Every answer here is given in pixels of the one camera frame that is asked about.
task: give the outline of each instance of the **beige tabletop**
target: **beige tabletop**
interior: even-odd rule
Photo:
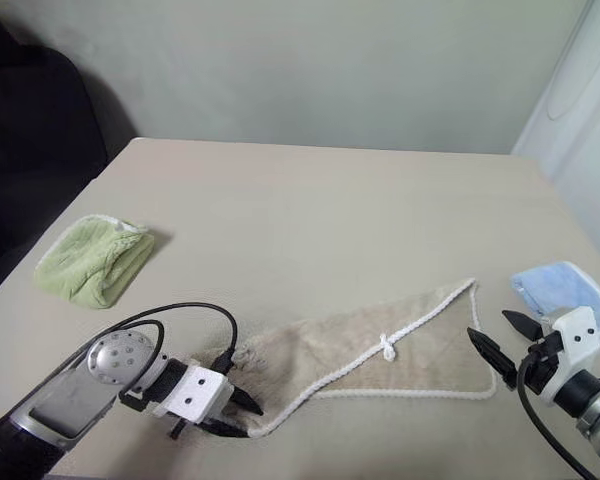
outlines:
[[[149,226],[155,253],[118,303],[91,311],[38,291],[32,272],[76,219]],[[500,310],[524,305],[511,274],[571,260],[600,283],[600,255],[530,159],[136,139],[78,196],[0,287],[0,415],[83,341],[124,317],[187,300],[230,309],[240,338],[466,277],[484,329],[513,358],[526,342]],[[228,341],[224,321],[177,311],[166,350]],[[596,372],[600,374],[600,357]],[[557,408],[556,435],[600,473]],[[270,436],[221,439],[116,405],[54,469],[136,478],[574,478],[499,381],[483,401],[316,399]]]

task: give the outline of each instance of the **light blue cloth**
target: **light blue cloth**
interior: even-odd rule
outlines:
[[[536,318],[560,307],[591,307],[600,332],[600,287],[573,263],[559,262],[516,273],[511,286]]]

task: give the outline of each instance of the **rope knot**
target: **rope knot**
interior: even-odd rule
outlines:
[[[380,345],[383,348],[383,356],[387,362],[393,362],[396,358],[396,351],[393,348],[393,344],[387,340],[387,336],[383,333],[380,335]]]

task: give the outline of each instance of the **folded green towel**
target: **folded green towel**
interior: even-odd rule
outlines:
[[[108,308],[151,253],[147,232],[106,215],[81,218],[42,257],[34,283],[83,307]]]

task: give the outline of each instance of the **beige cloth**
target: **beige cloth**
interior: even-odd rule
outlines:
[[[312,396],[488,398],[495,378],[466,333],[467,326],[479,327],[474,291],[474,280],[465,280],[247,340],[229,379],[264,415],[229,404],[225,420],[260,437]],[[205,363],[216,353],[198,358]]]

